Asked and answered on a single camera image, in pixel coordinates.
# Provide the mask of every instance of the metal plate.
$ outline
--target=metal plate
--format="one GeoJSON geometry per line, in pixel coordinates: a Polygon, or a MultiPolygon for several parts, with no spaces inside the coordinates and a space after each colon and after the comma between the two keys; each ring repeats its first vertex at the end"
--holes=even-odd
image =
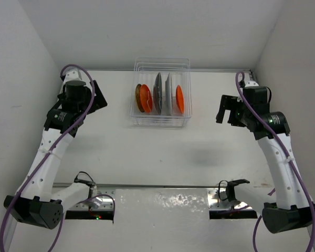
{"type": "MultiPolygon", "coordinates": [[[[225,187],[220,188],[220,197],[225,198],[225,187]]],[[[231,209],[239,209],[244,206],[247,206],[245,202],[235,201],[235,202],[229,202],[229,201],[221,201],[218,198],[218,187],[209,188],[207,190],[208,195],[208,206],[210,211],[228,211],[231,209]]],[[[247,211],[252,210],[252,207],[248,207],[246,209],[242,209],[241,211],[247,211]]]]}
{"type": "MultiPolygon", "coordinates": [[[[111,197],[114,198],[116,197],[116,189],[115,188],[98,188],[98,194],[108,194],[111,197]]],[[[109,211],[113,209],[113,201],[108,198],[108,197],[99,197],[102,199],[103,203],[99,206],[99,208],[92,209],[91,211],[109,211]]],[[[73,206],[72,208],[69,209],[69,211],[87,211],[88,210],[88,205],[84,203],[77,204],[73,206]]]]}

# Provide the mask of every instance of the dish rack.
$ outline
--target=dish rack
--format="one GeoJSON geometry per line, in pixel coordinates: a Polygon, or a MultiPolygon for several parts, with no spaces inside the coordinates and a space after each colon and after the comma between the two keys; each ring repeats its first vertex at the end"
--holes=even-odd
{"type": "Polygon", "coordinates": [[[134,79],[131,93],[130,117],[134,125],[182,128],[192,116],[190,61],[182,58],[145,58],[135,60],[134,79]],[[135,89],[138,84],[146,84],[153,100],[153,88],[157,75],[162,78],[162,110],[158,113],[154,103],[150,113],[140,112],[136,99],[135,89]],[[168,75],[172,79],[172,112],[167,111],[165,82],[168,75]],[[183,92],[184,111],[181,113],[176,103],[176,87],[180,85],[183,92]]]}

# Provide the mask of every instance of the white floor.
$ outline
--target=white floor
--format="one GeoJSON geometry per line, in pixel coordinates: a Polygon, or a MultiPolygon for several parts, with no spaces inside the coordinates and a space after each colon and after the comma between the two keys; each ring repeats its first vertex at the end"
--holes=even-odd
{"type": "MultiPolygon", "coordinates": [[[[209,220],[204,189],[116,190],[114,224],[65,220],[53,252],[251,252],[255,219],[209,220]]],[[[17,224],[9,252],[48,251],[57,229],[17,224]]],[[[304,252],[306,228],[271,234],[261,222],[261,252],[304,252]]]]}

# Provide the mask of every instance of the black bracket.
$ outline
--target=black bracket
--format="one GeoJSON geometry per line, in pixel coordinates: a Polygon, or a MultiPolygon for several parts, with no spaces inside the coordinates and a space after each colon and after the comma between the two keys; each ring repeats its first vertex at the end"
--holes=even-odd
{"type": "MultiPolygon", "coordinates": [[[[4,207],[7,209],[13,200],[7,195],[4,207]]],[[[54,229],[63,218],[61,201],[41,202],[38,197],[33,200],[19,197],[14,204],[11,215],[21,223],[54,229]]]]}
{"type": "Polygon", "coordinates": [[[76,178],[76,179],[74,180],[74,183],[81,183],[81,184],[85,184],[85,185],[87,185],[88,187],[90,187],[90,191],[89,191],[88,198],[91,198],[91,197],[92,197],[92,190],[91,190],[91,189],[96,185],[95,182],[89,181],[89,180],[81,180],[81,179],[79,179],[79,178],[76,178]]]}
{"type": "Polygon", "coordinates": [[[265,203],[262,217],[265,226],[272,234],[308,227],[312,223],[310,207],[297,208],[295,205],[291,206],[290,210],[286,210],[279,209],[276,203],[265,203]]]}
{"type": "MultiPolygon", "coordinates": [[[[95,80],[93,84],[95,96],[88,114],[107,106],[105,97],[95,80]]],[[[63,92],[57,96],[58,101],[47,113],[47,120],[44,124],[45,130],[57,129],[61,133],[65,132],[87,109],[91,96],[91,90],[86,87],[84,81],[67,81],[63,86],[63,92]]],[[[83,125],[83,120],[69,132],[70,135],[76,136],[78,128],[83,125]]]]}
{"type": "Polygon", "coordinates": [[[223,118],[225,114],[225,110],[230,110],[230,116],[228,123],[230,123],[232,126],[237,127],[245,127],[243,123],[240,122],[238,119],[236,113],[240,106],[242,106],[242,102],[238,102],[238,97],[236,96],[227,96],[222,95],[220,105],[219,105],[219,111],[216,116],[216,123],[223,123],[223,118]]]}
{"type": "Polygon", "coordinates": [[[227,182],[226,186],[226,197],[229,201],[236,201],[236,195],[235,195],[235,186],[241,185],[241,184],[249,184],[250,181],[248,180],[233,180],[227,182]]]}

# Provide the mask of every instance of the white enclosure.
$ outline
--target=white enclosure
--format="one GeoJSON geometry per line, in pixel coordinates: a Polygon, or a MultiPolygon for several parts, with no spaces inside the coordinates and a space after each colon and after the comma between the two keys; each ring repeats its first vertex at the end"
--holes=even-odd
{"type": "MultiPolygon", "coordinates": [[[[268,165],[253,136],[215,123],[219,98],[236,94],[234,73],[241,69],[272,89],[271,110],[287,117],[300,173],[315,201],[315,0],[5,0],[0,1],[0,226],[4,198],[15,193],[33,162],[60,89],[59,71],[69,63],[97,70],[90,73],[109,105],[87,116],[57,183],[70,183],[86,170],[102,184],[213,186],[243,178],[270,191],[268,165]],[[138,56],[190,59],[193,116],[185,129],[139,132],[126,124],[127,88],[138,56]],[[147,138],[156,142],[155,155],[147,138]],[[138,148],[142,162],[133,157],[138,148]]],[[[115,225],[68,221],[54,251],[252,250],[255,220],[209,222],[207,208],[198,202],[189,205],[202,211],[196,216],[186,207],[166,208],[166,214],[149,200],[157,193],[176,195],[119,190],[123,200],[138,202],[117,199],[115,225]],[[166,233],[168,228],[175,229],[166,233]],[[116,245],[92,245],[98,234],[116,245]],[[142,236],[146,240],[140,243],[142,236]]],[[[184,194],[201,198],[203,192],[184,194]]],[[[9,228],[13,234],[14,222],[9,228]]],[[[27,242],[30,251],[40,245],[46,251],[54,232],[18,224],[9,251],[28,251],[27,242]],[[42,244],[32,242],[38,237],[42,244]]],[[[257,236],[259,251],[302,252],[308,240],[306,229],[269,235],[263,224],[257,236]]]]}

